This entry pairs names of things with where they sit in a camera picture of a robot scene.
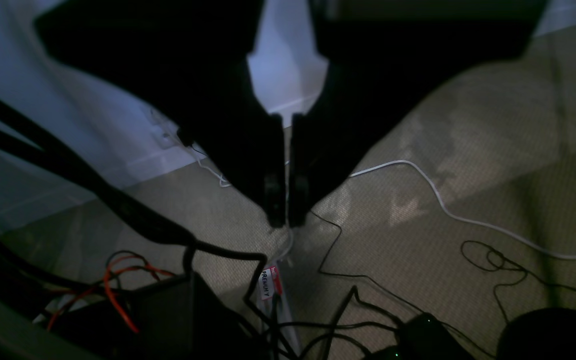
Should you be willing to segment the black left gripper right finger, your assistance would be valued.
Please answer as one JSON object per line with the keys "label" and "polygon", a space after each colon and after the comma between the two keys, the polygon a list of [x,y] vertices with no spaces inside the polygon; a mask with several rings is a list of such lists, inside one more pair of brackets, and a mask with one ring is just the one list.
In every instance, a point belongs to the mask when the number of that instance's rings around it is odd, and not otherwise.
{"label": "black left gripper right finger", "polygon": [[309,0],[322,91],[295,114],[288,224],[340,187],[414,107],[460,73],[517,59],[546,0]]}

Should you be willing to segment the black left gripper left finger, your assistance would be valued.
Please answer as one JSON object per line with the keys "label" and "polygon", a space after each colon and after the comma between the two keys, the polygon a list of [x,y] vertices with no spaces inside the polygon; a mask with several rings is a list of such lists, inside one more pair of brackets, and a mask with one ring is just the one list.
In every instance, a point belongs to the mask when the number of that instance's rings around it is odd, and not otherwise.
{"label": "black left gripper left finger", "polygon": [[262,0],[66,0],[33,27],[59,63],[174,121],[226,179],[285,226],[282,119],[256,98],[248,55]]}

